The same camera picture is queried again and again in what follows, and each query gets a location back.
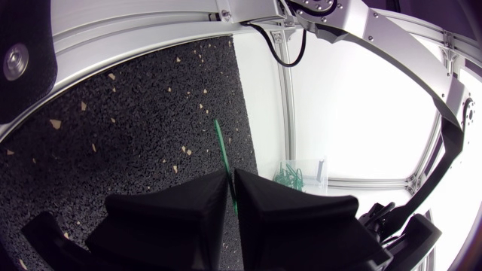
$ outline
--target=white backdrop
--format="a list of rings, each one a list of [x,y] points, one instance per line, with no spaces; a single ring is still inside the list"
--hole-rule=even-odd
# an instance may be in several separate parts
[[[299,51],[301,33],[291,37],[290,54]],[[421,42],[439,59],[437,45]],[[285,159],[284,122],[278,68],[258,33],[234,36],[259,174],[272,178]],[[329,44],[308,35],[307,51],[292,69],[297,158],[327,155],[330,177],[406,178],[419,162],[435,116],[431,98],[406,75],[371,52],[348,42]],[[482,83],[462,71],[460,80],[475,101]],[[459,252],[481,202],[482,129],[473,126],[464,149],[435,192],[418,210],[432,209],[442,231],[436,270],[446,270]],[[405,204],[405,190],[328,189],[329,196],[358,198],[357,217],[374,203]]]

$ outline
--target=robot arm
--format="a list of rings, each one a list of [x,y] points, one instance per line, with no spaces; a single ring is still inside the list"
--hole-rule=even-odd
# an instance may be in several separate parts
[[[318,38],[331,43],[340,40],[355,42],[403,71],[433,98],[441,114],[445,154],[405,206],[377,219],[377,234],[384,240],[403,227],[462,152],[464,135],[470,124],[468,120],[473,118],[474,102],[456,75],[447,73],[432,53],[410,33],[371,10],[362,0],[288,0],[286,5],[299,24]]]

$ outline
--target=green plastic stick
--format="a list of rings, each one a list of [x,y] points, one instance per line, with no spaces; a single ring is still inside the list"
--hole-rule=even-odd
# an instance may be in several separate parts
[[[224,147],[223,135],[221,132],[221,127],[217,119],[214,119],[214,126],[216,129],[216,134],[218,135],[219,146],[221,147],[221,160],[224,164],[224,169],[226,169],[227,183],[229,184],[229,191],[231,193],[231,199],[233,200],[234,213],[238,215],[238,205],[236,203],[236,194],[234,193],[233,179],[231,178],[231,170],[229,167],[229,162],[227,161],[226,148]]]

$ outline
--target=green transparent object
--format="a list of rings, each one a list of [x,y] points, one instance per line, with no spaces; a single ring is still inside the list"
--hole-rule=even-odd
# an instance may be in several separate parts
[[[233,178],[231,177],[231,170],[229,167],[229,162],[227,161],[226,148],[224,147],[223,135],[221,132],[221,127],[217,119],[214,119],[214,126],[216,129],[216,134],[218,135],[219,146],[221,147],[221,159],[224,164],[224,169],[227,174],[227,183],[229,184],[229,191],[231,193],[231,199],[233,199],[234,213],[238,215],[238,205],[236,203],[236,194],[234,193]]]
[[[286,164],[286,169],[282,168],[282,164],[279,164],[279,172],[274,176],[273,179],[278,184],[285,185],[287,187],[301,191],[303,188],[303,173],[301,169],[296,171],[288,164]]]

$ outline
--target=metal bracket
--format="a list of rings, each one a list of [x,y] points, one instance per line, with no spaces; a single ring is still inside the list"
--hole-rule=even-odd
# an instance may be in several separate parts
[[[280,31],[272,31],[271,36],[273,36],[275,44],[281,44],[283,42],[283,37]]]
[[[453,48],[453,34],[445,30],[444,30],[444,45],[449,49]]]
[[[227,23],[285,19],[277,0],[216,0],[219,17]]]
[[[475,119],[475,102],[472,99],[468,99],[465,102],[464,107],[464,145],[470,145],[471,141],[471,131],[474,126]]]

